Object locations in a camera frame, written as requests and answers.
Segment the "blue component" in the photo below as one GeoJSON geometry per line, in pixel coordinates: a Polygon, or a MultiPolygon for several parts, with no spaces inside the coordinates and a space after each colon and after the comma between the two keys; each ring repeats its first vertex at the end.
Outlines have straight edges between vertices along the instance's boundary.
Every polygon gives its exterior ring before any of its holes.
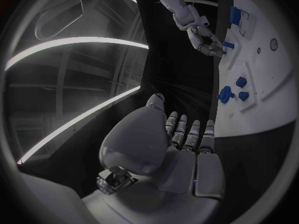
{"type": "Polygon", "coordinates": [[[248,92],[240,92],[239,93],[239,98],[241,101],[246,100],[249,97],[249,93],[248,92]]]}
{"type": "Polygon", "coordinates": [[[239,79],[236,82],[236,85],[238,87],[243,88],[246,85],[246,83],[247,83],[246,79],[244,77],[240,76],[239,79]]]}
{"type": "Polygon", "coordinates": [[[229,47],[229,48],[232,48],[234,49],[235,48],[235,45],[233,43],[229,43],[227,41],[224,41],[223,42],[223,46],[226,46],[226,47],[229,47]]]}
{"type": "Polygon", "coordinates": [[[241,19],[241,10],[234,6],[231,6],[231,13],[229,17],[229,22],[235,25],[239,25],[241,19]]]}
{"type": "Polygon", "coordinates": [[[217,95],[217,99],[221,101],[221,103],[226,104],[229,100],[229,98],[234,98],[235,94],[231,92],[231,89],[229,86],[225,86],[219,95],[217,95]]]}

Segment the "robotic arm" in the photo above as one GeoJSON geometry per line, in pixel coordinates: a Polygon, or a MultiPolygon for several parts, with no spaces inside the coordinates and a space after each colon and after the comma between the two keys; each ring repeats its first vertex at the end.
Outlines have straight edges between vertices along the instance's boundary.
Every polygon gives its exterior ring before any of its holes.
{"type": "Polygon", "coordinates": [[[207,28],[209,21],[206,16],[199,16],[196,8],[187,5],[184,0],[160,0],[161,3],[173,13],[173,19],[177,27],[187,31],[193,47],[208,56],[222,56],[222,44],[213,32],[207,28]],[[202,36],[212,40],[211,45],[203,43],[202,36]]]}

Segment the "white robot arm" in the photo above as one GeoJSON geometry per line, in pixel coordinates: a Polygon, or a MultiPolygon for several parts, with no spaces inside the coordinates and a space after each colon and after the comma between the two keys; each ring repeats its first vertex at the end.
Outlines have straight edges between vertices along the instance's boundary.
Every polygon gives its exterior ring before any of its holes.
{"type": "Polygon", "coordinates": [[[177,27],[182,31],[187,31],[188,37],[193,47],[208,56],[222,56],[222,44],[213,32],[207,28],[209,21],[206,16],[199,16],[196,8],[187,5],[184,0],[160,0],[161,3],[173,13],[173,19],[177,27]],[[202,36],[212,40],[211,45],[203,43],[202,36]]]}

